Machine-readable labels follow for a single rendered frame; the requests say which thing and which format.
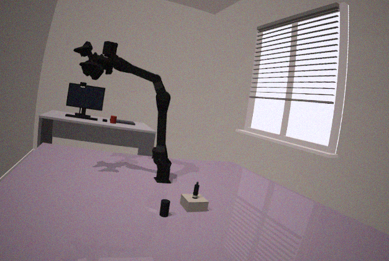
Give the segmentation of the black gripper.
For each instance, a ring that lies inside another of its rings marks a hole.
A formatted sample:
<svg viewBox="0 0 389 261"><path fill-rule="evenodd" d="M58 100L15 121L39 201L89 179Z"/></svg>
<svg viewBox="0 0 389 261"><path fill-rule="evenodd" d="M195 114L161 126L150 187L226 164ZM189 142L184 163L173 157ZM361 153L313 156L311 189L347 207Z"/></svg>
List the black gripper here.
<svg viewBox="0 0 389 261"><path fill-rule="evenodd" d="M107 64L106 57L103 54L98 55L97 52L92 54L93 46L91 42L85 42L82 47L75 48L74 51L80 53L81 57L88 56L88 62L81 62L80 65L86 69L93 80L98 80L104 73L104 67Z"/></svg>

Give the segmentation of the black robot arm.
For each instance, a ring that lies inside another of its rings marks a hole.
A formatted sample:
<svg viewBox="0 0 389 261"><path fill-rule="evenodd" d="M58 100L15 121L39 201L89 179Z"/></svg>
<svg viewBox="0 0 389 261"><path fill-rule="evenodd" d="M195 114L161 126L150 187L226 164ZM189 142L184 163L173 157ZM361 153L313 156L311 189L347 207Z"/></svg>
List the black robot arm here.
<svg viewBox="0 0 389 261"><path fill-rule="evenodd" d="M107 64L103 68L106 71L106 75L112 74L112 69L132 73L136 76L144 78L148 81L152 81L156 92L156 102L158 109L158 125L157 125L157 144L152 149L152 159L157 165L157 177L154 180L157 183L171 183L170 167L171 161L168 159L167 146L166 146L166 123L167 123L167 110L170 103L170 94L166 91L162 79L159 75L146 71L142 68L134 66L116 55L118 44L115 42L105 41L103 47L103 55L106 57Z"/></svg>

